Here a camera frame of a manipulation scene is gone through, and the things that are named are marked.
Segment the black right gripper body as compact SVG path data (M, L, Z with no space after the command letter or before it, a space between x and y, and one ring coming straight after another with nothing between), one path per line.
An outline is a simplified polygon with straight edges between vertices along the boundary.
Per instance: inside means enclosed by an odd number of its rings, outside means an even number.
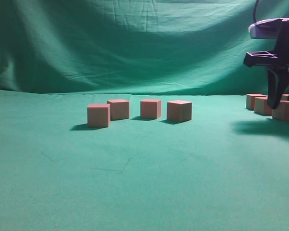
M257 0L253 10L253 23L256 20ZM275 47L271 51L249 51L245 54L244 62L247 67L274 66L289 67L289 21L282 26L276 38Z

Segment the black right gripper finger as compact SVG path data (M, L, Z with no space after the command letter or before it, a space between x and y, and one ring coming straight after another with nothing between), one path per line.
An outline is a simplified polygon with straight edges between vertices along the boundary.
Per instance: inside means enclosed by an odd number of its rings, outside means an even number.
M289 85L288 67L268 67L268 99L267 104L271 109L277 109L281 98Z

